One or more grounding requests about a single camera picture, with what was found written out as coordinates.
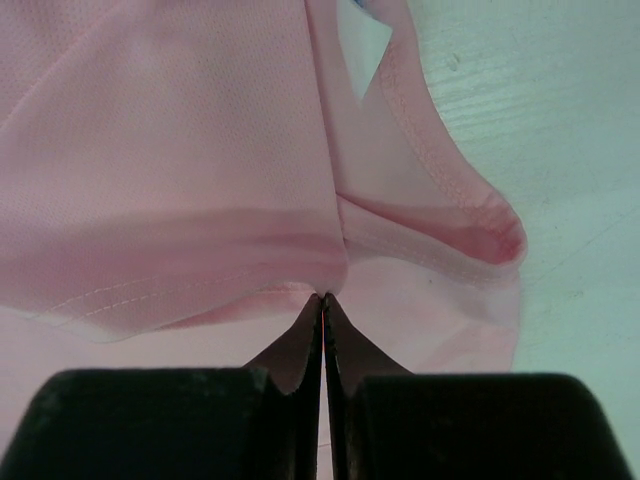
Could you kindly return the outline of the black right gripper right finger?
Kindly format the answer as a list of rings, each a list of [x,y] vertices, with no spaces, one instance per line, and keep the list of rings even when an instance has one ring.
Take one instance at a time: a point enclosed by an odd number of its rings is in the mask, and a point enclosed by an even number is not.
[[[337,479],[628,479],[596,397],[564,374],[414,374],[323,301]]]

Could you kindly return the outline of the pink t shirt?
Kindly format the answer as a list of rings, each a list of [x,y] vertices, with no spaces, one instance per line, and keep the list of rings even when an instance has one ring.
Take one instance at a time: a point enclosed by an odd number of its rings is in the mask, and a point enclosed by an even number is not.
[[[408,371],[507,370],[526,235],[404,1],[1,5],[1,448],[68,370],[240,368],[334,296]]]

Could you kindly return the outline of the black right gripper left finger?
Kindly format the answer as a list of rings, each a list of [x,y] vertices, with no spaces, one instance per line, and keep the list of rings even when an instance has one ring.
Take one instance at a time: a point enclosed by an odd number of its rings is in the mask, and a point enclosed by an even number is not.
[[[68,370],[32,397],[5,479],[313,479],[320,299],[240,368]]]

